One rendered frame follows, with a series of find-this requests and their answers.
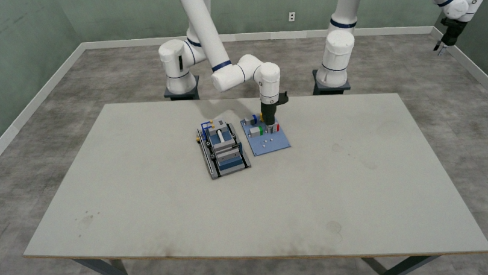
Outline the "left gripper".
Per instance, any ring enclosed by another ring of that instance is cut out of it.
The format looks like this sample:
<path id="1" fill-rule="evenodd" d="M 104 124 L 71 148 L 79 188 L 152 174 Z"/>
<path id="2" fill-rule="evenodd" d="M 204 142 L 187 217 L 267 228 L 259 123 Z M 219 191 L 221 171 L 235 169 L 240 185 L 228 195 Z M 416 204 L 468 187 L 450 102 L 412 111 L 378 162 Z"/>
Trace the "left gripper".
<path id="1" fill-rule="evenodd" d="M 437 43 L 433 49 L 433 51 L 437 51 L 441 42 L 443 45 L 442 49 L 440 50 L 438 56 L 442 56 L 445 52 L 447 47 L 452 47 L 455 45 L 458 36 L 462 33 L 467 23 L 472 19 L 474 14 L 465 14 L 461 18 L 458 19 L 449 19 L 448 17 L 442 18 L 440 21 L 441 24 L 444 26 L 448 26 L 446 29 L 446 33 L 443 35 L 441 40 L 437 40 Z"/>

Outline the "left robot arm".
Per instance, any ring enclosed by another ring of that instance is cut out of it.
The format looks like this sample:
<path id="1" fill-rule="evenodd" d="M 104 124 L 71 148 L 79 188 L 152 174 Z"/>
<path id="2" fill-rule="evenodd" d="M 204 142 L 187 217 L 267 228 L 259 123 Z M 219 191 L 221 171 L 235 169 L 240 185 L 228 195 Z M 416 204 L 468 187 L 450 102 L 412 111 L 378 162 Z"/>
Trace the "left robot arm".
<path id="1" fill-rule="evenodd" d="M 458 19 L 465 14 L 475 14 L 482 1 L 433 0 L 433 4 L 438 5 L 449 19 Z M 339 87 L 346 83 L 359 3 L 360 0 L 338 0 L 331 16 L 322 65 L 316 74 L 317 81 L 324 86 Z"/>

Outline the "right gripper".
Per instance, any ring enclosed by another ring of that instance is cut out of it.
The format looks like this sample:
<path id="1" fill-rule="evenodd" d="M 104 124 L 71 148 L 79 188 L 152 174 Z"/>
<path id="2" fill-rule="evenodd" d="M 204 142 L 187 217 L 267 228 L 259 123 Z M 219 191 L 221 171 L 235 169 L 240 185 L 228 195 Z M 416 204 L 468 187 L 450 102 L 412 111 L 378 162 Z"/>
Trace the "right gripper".
<path id="1" fill-rule="evenodd" d="M 272 132 L 277 132 L 278 123 L 275 122 L 275 113 L 277 111 L 277 106 L 285 104 L 289 101 L 287 96 L 287 91 L 285 93 L 278 93 L 274 98 L 265 98 L 260 95 L 258 98 L 261 101 L 261 112 L 262 118 L 266 125 L 273 126 Z"/>

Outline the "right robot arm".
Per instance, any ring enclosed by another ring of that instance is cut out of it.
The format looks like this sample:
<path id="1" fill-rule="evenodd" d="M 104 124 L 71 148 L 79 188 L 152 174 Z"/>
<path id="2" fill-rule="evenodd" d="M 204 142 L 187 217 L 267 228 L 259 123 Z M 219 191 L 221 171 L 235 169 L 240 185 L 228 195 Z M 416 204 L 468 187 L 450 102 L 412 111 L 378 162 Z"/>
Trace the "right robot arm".
<path id="1" fill-rule="evenodd" d="M 252 55 L 244 55 L 232 65 L 210 17 L 210 0 L 180 0 L 189 19 L 187 40 L 170 40 L 158 52 L 167 76 L 167 89 L 183 94 L 196 86 L 191 66 L 208 60 L 211 80 L 220 92 L 228 91 L 248 80 L 254 80 L 260 95 L 274 98 L 279 93 L 280 69 L 276 64 L 263 63 Z"/>

